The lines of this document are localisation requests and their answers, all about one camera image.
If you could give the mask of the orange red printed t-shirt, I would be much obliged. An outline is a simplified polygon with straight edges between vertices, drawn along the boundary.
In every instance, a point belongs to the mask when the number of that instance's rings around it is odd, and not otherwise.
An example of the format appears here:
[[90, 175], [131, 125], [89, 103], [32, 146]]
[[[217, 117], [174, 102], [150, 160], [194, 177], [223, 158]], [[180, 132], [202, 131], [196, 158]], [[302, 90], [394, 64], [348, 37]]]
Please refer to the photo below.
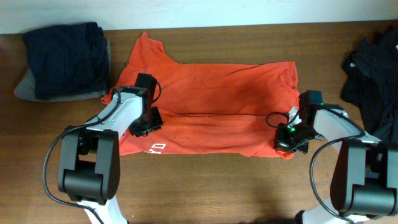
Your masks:
[[182, 64], [171, 59], [162, 42], [142, 34], [135, 42], [117, 86], [130, 86], [138, 74], [153, 75], [163, 120], [144, 137], [124, 133], [121, 155], [233, 153], [280, 157], [274, 149], [275, 126], [299, 104], [293, 61], [245, 64]]

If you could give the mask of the navy blue garment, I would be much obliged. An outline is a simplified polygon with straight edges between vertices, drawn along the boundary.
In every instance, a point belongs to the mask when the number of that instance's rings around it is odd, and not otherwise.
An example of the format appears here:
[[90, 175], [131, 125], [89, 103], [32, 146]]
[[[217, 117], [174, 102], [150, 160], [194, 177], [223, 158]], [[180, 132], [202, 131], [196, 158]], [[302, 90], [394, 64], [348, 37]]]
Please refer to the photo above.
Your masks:
[[109, 90], [108, 46], [96, 22], [44, 27], [22, 40], [38, 99]]

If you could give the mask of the grey garment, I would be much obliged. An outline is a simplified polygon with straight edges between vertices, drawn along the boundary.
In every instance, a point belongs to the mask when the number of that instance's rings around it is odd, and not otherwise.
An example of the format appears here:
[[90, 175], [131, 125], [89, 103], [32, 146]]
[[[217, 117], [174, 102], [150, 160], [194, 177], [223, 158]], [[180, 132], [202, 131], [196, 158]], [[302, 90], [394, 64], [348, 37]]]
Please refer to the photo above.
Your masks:
[[[108, 57], [109, 57], [109, 65], [110, 65], [110, 40], [106, 39], [108, 46]], [[54, 101], [75, 101], [75, 100], [87, 100], [91, 98], [97, 98], [105, 95], [107, 91], [98, 91], [92, 93], [85, 93], [80, 95], [68, 95], [68, 96], [52, 96], [50, 98], [46, 98], [44, 100], [40, 100], [35, 96], [35, 79], [33, 74], [28, 66], [27, 73], [21, 82], [14, 89], [14, 94], [16, 97], [23, 100], [31, 100], [31, 101], [41, 101], [41, 102], [54, 102]]]

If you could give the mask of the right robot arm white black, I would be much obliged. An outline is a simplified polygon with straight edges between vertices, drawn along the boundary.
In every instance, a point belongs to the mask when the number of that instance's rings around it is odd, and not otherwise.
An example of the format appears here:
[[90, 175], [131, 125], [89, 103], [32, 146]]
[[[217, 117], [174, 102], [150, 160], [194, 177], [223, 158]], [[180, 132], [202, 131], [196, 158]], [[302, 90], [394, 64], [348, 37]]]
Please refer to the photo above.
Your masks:
[[[310, 161], [310, 185], [318, 206], [296, 214], [295, 223], [364, 223], [397, 215], [397, 146], [384, 143], [348, 118], [338, 105], [307, 103], [293, 107], [286, 123], [275, 126], [274, 147], [307, 153], [313, 139], [326, 139]], [[314, 180], [319, 154], [338, 152], [330, 196], [320, 199]]]

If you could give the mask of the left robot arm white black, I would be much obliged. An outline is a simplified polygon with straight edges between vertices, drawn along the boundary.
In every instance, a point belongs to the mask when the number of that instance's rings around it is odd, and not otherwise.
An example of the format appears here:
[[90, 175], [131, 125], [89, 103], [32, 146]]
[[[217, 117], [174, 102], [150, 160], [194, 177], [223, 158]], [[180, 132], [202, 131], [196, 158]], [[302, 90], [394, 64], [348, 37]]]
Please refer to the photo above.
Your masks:
[[119, 140], [129, 131], [146, 136], [160, 129], [162, 119], [152, 103], [156, 86], [122, 86], [110, 104], [84, 125], [71, 126], [62, 136], [58, 189], [92, 223], [127, 223], [116, 198], [121, 175]]

